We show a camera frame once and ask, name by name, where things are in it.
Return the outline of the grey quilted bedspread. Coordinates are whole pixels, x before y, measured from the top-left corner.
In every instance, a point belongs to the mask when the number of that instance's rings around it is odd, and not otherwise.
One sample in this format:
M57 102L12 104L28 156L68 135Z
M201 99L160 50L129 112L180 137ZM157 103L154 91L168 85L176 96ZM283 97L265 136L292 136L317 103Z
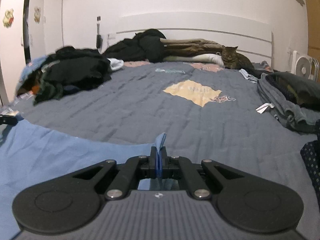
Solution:
M237 71L158 63L125 67L59 100L34 104L23 95L11 108L33 125L97 142L139 145L165 133L169 155L213 159L294 189L304 202L298 230L319 239L317 197L300 156L316 136L258 113L262 104L256 84Z

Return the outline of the brown blanket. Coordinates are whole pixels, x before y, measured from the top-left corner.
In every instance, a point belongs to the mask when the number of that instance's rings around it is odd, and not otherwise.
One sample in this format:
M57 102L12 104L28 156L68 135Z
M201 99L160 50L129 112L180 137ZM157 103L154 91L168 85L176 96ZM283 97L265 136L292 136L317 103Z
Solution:
M165 56L193 57L202 54L216 54L222 52L222 45L202 38L188 40L160 39L164 45Z

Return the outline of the white headboard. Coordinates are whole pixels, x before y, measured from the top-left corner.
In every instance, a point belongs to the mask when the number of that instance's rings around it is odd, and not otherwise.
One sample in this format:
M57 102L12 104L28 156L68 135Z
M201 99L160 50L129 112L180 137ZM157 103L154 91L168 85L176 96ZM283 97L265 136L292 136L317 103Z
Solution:
M107 34L111 46L136 33L157 29L168 39L202 38L230 47L252 62L272 63L272 31L265 23L208 12L153 12L120 18Z

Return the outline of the white pillow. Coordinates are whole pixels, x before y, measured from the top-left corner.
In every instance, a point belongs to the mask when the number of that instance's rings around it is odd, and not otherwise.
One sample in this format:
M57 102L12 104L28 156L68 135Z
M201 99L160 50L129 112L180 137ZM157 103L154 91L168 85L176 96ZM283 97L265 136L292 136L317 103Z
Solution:
M191 62L191 63L212 63L220 67L224 67L224 62L220 55L216 54L201 54L193 57L183 56L167 56L163 59L164 62Z

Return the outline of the light blue garment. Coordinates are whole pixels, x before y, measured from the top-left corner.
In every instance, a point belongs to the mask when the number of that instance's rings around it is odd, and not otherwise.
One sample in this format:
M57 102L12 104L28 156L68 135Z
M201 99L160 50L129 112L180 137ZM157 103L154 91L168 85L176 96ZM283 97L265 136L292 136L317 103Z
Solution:
M12 202L23 189L77 171L106 159L124 163L130 157L149 155L163 146L166 134L145 144L118 145L97 142L20 120L1 126L1 239L12 239L19 227Z

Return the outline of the pile of dark clothes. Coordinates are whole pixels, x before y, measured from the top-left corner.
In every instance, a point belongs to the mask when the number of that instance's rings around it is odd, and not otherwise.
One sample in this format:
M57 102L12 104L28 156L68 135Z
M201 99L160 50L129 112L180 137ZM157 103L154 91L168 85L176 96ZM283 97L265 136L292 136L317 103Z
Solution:
M125 62L160 62L164 57L165 36L157 29L137 33L133 38L97 49L62 47L55 53L31 60L22 70L15 95L35 94L34 104L60 99L67 94L92 90L111 79Z

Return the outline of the folded grey garment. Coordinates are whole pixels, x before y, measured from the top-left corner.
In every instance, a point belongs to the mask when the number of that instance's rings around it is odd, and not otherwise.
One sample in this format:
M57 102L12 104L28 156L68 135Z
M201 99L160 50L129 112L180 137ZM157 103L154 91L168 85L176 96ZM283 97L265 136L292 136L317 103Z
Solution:
M292 103L284 94L268 81L268 75L262 74L257 81L257 91L265 103L271 103L274 107L270 113L282 126L293 131L316 134L316 122L319 121L319 112Z

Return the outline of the folded dark dotted garment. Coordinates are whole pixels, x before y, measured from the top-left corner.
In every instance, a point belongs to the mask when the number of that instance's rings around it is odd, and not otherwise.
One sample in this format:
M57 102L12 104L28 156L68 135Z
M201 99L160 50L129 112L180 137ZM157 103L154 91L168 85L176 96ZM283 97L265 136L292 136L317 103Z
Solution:
M306 170L311 179L313 188L315 189L316 197L319 203L320 191L320 170L319 170L319 141L315 140L306 143L300 150L300 155L304 161Z

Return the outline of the white box fan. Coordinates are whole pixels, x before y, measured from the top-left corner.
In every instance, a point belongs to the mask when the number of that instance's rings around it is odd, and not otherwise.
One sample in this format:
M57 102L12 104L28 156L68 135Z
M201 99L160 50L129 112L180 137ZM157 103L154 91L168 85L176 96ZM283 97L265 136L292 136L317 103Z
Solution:
M291 73L317 81L319 77L319 61L314 57L294 50L291 57Z

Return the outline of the tabby cat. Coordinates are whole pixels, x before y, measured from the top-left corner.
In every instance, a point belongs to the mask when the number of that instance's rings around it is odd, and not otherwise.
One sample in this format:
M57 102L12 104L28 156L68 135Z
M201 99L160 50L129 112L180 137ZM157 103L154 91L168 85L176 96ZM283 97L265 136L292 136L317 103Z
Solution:
M228 69L254 70L253 64L245 56L237 52L238 47L222 46L221 59L224 67Z

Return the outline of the white wardrobe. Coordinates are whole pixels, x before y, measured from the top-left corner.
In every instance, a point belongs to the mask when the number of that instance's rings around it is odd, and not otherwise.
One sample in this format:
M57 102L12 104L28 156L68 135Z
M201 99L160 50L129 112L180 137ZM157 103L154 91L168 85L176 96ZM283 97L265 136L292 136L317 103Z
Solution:
M62 0L1 0L1 104L14 99L28 60L62 46Z

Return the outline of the folded black garment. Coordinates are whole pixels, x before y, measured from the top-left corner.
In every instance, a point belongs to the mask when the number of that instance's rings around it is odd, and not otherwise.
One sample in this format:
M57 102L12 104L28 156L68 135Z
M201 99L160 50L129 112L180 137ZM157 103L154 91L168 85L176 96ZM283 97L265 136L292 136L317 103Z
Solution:
M319 83L288 72L268 74L265 79L278 89L286 100L300 107L319 111Z

